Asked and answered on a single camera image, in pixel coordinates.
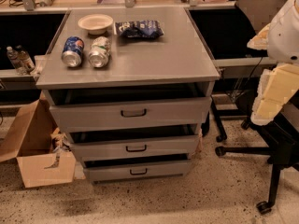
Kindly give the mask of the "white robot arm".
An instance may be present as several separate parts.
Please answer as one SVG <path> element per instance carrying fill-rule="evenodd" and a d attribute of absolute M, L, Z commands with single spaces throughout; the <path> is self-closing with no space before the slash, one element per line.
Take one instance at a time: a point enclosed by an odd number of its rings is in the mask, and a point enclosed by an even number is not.
<path fill-rule="evenodd" d="M 299 63 L 299 0 L 288 0 L 271 20 L 268 56 L 282 63 Z"/>

